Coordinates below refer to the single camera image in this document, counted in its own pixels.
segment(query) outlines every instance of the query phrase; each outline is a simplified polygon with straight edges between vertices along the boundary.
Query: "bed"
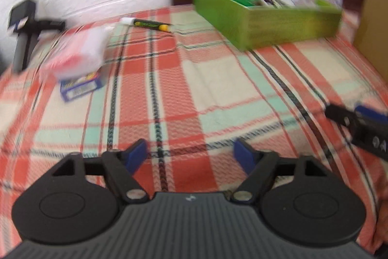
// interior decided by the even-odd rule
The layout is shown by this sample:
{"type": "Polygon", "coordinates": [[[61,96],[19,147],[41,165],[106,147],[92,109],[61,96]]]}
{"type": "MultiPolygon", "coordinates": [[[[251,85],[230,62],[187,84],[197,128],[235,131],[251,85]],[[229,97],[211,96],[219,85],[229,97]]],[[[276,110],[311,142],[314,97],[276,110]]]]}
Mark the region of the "bed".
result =
{"type": "MultiPolygon", "coordinates": [[[[388,110],[388,87],[351,45],[357,17],[345,14],[336,38],[237,51],[191,5],[135,14],[174,24],[173,33],[115,25],[105,51],[103,88],[64,103],[59,86],[39,81],[55,39],[40,41],[29,68],[0,78],[0,256],[20,238],[15,199],[69,152],[94,157],[149,141],[135,178],[148,191],[236,188],[246,177],[233,140],[284,157],[311,154],[340,176],[367,208],[358,243],[374,252],[387,174],[377,157],[350,144],[325,118],[329,102],[388,110]]],[[[119,17],[85,25],[114,24],[119,17]]],[[[103,185],[99,177],[89,181],[103,185]]]]}

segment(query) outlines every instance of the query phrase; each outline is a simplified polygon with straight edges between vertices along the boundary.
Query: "cardboard box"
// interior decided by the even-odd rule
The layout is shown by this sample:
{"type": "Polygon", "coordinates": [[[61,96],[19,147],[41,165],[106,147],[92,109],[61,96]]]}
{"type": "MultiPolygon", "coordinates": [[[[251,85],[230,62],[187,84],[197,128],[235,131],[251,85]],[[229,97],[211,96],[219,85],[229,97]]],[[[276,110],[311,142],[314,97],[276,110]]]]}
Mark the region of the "cardboard box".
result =
{"type": "Polygon", "coordinates": [[[286,42],[333,37],[342,10],[316,0],[315,8],[247,7],[234,0],[193,0],[195,10],[244,51],[286,42]]]}
{"type": "Polygon", "coordinates": [[[388,0],[366,0],[354,46],[388,81],[388,0]]]}
{"type": "Polygon", "coordinates": [[[103,86],[99,72],[90,73],[84,77],[61,82],[61,95],[65,102],[82,97],[103,86]]]}

